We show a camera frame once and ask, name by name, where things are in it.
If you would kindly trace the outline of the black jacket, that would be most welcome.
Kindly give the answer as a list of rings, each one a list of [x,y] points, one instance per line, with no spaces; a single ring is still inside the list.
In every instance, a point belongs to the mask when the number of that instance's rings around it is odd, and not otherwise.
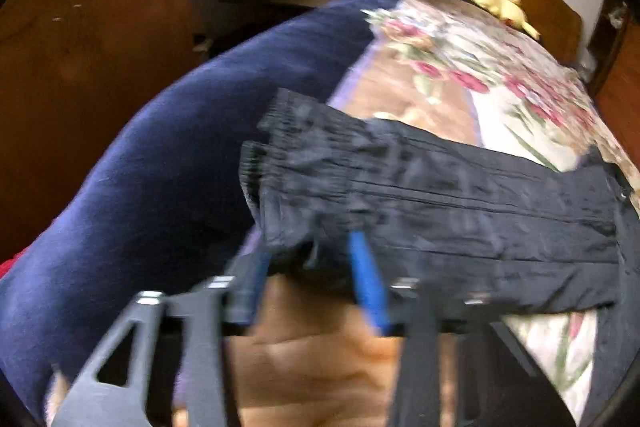
[[[434,280],[508,300],[506,315],[594,311],[592,426],[629,397],[639,364],[639,218],[622,170],[590,150],[567,172],[358,119],[291,91],[245,142],[240,183],[279,273],[350,285],[361,232],[385,283]]]

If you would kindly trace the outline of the navy blue bed sheet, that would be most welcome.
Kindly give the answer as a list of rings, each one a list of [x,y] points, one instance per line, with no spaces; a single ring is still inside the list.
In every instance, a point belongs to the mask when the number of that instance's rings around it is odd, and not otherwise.
[[[281,89],[331,98],[398,0],[334,0],[198,66],[134,115],[1,280],[1,369],[35,418],[139,291],[179,294],[222,270],[253,217],[241,146]]]

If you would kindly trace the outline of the wooden desk cabinet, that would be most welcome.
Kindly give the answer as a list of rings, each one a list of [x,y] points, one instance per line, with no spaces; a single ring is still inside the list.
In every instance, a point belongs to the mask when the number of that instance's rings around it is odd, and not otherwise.
[[[65,208],[114,136],[203,60],[204,0],[6,0],[1,254]]]

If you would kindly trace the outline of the wooden louvered wardrobe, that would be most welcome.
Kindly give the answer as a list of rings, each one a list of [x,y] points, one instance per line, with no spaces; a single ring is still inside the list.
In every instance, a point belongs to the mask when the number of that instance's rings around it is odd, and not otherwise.
[[[589,93],[623,149],[639,161],[639,20],[624,0],[603,0],[588,51],[597,60]]]

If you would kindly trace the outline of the floral bed blanket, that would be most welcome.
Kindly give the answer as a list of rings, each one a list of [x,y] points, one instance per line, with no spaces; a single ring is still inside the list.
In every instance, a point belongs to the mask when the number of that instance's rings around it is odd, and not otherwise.
[[[239,256],[134,299],[49,425],[638,423],[639,173],[574,72],[467,1],[364,19],[243,145]]]

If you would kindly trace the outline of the yellow Pikachu plush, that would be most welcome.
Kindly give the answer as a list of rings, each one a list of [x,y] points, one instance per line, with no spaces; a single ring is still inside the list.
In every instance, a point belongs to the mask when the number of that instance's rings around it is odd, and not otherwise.
[[[521,7],[521,0],[470,0],[480,8],[489,12],[504,24],[524,31],[536,41],[540,40],[540,32],[533,27]]]

